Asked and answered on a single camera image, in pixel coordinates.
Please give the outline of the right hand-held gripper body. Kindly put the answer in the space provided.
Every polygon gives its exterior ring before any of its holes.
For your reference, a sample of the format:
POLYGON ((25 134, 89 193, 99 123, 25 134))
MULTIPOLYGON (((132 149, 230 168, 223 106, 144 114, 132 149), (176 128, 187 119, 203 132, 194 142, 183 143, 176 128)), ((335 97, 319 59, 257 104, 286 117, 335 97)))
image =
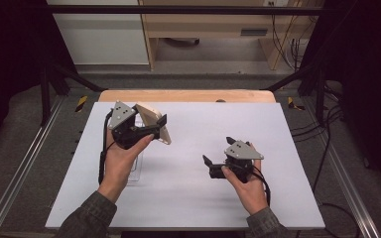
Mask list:
POLYGON ((229 167, 238 179, 243 182, 248 182, 248 177, 253 174, 254 160, 263 160, 264 156, 252 149, 249 142, 243 142, 241 140, 236 140, 233 145, 229 145, 224 154, 226 159, 223 164, 213 164, 209 168, 209 175, 212 179, 224 179, 221 168, 223 166, 229 167))

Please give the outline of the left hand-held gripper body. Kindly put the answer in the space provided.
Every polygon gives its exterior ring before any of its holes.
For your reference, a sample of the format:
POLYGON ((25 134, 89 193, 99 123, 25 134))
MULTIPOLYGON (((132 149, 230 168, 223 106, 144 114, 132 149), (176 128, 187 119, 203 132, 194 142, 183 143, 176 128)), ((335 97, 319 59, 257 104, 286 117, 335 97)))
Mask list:
POLYGON ((130 149, 144 137, 143 128, 136 125, 132 107, 117 100, 108 125, 114 142, 123 149, 130 149))

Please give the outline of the clear plastic box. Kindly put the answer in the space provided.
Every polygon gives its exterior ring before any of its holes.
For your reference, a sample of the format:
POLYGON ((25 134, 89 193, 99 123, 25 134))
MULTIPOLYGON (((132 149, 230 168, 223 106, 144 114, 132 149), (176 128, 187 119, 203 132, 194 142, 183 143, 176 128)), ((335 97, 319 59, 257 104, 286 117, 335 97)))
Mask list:
POLYGON ((140 179, 142 162, 143 162, 144 153, 141 152, 135 159, 133 167, 131 169, 130 175, 128 177, 129 182, 138 182, 140 179))

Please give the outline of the person's right hand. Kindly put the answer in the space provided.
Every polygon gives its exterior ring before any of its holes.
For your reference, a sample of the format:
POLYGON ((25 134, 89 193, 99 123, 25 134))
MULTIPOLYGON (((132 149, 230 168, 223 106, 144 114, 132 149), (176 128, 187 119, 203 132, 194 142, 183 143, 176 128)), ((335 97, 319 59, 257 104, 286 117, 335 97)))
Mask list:
POLYGON ((221 170, 250 215, 268 207, 264 185, 257 177, 251 175, 248 182, 243 183, 228 167, 223 166, 221 170))

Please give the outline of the person's left hand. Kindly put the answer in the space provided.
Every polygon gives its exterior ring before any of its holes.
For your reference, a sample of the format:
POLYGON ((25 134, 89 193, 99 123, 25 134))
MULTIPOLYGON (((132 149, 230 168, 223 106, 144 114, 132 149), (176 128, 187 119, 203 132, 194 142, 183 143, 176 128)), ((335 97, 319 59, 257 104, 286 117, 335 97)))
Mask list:
POLYGON ((105 174, 97 191, 115 203, 126 187, 135 159, 147 148, 153 138, 153 134, 148 135, 130 149, 125 150, 114 142, 111 134, 108 134, 106 137, 105 174))

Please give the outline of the yellow black floor tape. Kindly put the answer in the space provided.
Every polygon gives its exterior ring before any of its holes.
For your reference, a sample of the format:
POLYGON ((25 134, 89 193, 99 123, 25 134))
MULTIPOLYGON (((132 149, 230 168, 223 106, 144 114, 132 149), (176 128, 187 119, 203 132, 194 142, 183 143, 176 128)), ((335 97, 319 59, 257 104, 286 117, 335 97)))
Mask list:
POLYGON ((290 109, 296 109, 296 110, 300 110, 300 111, 306 110, 305 106, 303 106, 303 105, 296 105, 294 100, 293 100, 293 97, 288 97, 288 107, 290 109))
POLYGON ((83 106, 84 106, 86 100, 87 100, 87 96, 86 96, 86 95, 82 95, 82 96, 79 98, 79 100, 78 100, 78 102, 77 102, 77 105, 76 105, 74 111, 75 111, 75 112, 80 112, 80 111, 82 110, 82 108, 83 108, 83 106))

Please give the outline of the black metal stand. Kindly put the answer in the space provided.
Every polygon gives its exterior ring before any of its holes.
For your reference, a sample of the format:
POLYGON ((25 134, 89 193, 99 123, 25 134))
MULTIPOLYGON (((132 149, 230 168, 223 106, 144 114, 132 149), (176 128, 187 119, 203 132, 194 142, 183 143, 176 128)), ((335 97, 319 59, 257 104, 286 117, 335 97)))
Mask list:
POLYGON ((70 88, 65 81, 67 78, 73 79, 75 82, 85 86, 94 92, 104 91, 103 87, 100 87, 86 80, 76 72, 68 70, 58 64, 46 63, 41 67, 40 71, 40 87, 42 94, 42 126, 44 126, 51 118, 50 86, 53 87, 57 95, 68 95, 70 88))
POLYGON ((300 96, 309 96, 313 91, 316 92, 315 117, 317 121, 323 125, 325 80, 320 65, 309 63, 298 71, 286 76, 284 79, 266 87, 266 90, 274 92, 297 79, 301 81, 301 84, 298 87, 300 96))

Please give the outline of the white cabinet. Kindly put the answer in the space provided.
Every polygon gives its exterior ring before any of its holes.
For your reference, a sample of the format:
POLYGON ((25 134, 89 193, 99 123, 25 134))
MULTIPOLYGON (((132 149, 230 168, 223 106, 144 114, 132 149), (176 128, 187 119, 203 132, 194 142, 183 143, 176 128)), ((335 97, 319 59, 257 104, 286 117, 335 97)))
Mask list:
POLYGON ((54 14, 73 62, 148 64, 139 14, 54 14))

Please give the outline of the black chair base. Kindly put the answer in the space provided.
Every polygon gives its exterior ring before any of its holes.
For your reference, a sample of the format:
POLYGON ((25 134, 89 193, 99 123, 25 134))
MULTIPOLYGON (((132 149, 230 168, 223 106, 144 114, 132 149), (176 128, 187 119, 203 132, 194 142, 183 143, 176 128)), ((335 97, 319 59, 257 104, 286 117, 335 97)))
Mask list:
POLYGON ((200 42, 199 39, 174 39, 174 38, 164 38, 165 42, 174 47, 192 47, 197 46, 200 42))

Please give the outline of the black metal crossbar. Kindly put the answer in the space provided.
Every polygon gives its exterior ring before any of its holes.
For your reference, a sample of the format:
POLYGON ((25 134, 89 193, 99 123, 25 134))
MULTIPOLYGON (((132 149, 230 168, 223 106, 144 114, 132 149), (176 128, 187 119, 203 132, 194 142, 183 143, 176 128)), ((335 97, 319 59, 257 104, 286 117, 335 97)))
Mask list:
POLYGON ((319 16, 333 12, 329 8, 237 7, 237 6, 133 6, 133 5, 48 5, 55 14, 195 14, 195 15, 296 15, 319 16))

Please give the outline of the light wooden desk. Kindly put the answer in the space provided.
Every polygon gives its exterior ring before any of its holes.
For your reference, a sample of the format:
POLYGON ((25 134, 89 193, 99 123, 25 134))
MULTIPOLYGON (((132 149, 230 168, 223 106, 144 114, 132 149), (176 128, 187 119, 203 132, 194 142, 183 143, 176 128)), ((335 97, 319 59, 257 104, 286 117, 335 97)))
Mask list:
MULTIPOLYGON (((244 7, 314 7, 317 0, 138 0, 141 6, 188 5, 244 7)), ((275 70, 282 60, 286 41, 307 39, 315 24, 307 16, 178 15, 143 14, 144 35, 150 65, 155 64, 158 41, 171 39, 252 38, 257 39, 275 70)))

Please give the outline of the black curtain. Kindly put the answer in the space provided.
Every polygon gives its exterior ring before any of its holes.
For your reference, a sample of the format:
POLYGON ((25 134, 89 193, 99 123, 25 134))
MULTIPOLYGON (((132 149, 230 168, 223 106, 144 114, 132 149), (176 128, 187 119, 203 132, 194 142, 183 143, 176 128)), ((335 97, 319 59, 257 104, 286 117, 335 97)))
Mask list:
POLYGON ((343 106, 360 145, 381 172, 381 0, 324 0, 335 15, 320 16, 304 62, 330 36, 338 22, 338 34, 323 57, 325 77, 343 86, 343 106))
POLYGON ((47 0, 0 0, 0 127, 11 97, 40 83, 41 59, 25 27, 39 38, 50 63, 75 70, 54 16, 27 9, 47 4, 47 0))

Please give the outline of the aluminium floor rail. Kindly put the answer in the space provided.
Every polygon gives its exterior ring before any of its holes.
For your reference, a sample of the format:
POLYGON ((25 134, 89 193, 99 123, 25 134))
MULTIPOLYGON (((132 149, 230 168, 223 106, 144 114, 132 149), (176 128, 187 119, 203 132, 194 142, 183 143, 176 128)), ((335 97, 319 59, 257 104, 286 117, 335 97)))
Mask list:
POLYGON ((329 109, 326 114, 321 111, 319 113, 319 118, 317 118, 314 101, 307 97, 303 97, 302 101, 306 105, 307 111, 309 112, 311 118, 315 119, 317 124, 324 128, 324 131, 318 135, 324 147, 324 151, 320 159, 319 170, 317 171, 314 179, 313 192, 317 191, 318 180, 322 171, 324 160, 328 159, 334 176, 344 194, 344 197, 354 217, 354 221, 362 233, 363 238, 381 238, 378 229, 363 202, 363 199, 361 198, 350 175, 348 174, 348 171, 342 164, 340 157, 331 142, 329 127, 330 123, 327 120, 327 116, 331 113, 334 113, 334 110, 329 109))
POLYGON ((27 175, 30 172, 32 165, 34 164, 40 150, 42 149, 46 139, 61 111, 64 104, 65 97, 57 96, 55 102, 51 108, 51 114, 47 122, 42 125, 37 132, 33 142, 31 143, 28 151, 26 152, 21 164, 13 175, 9 182, 5 192, 0 198, 0 227, 5 220, 11 206, 14 203, 27 175))

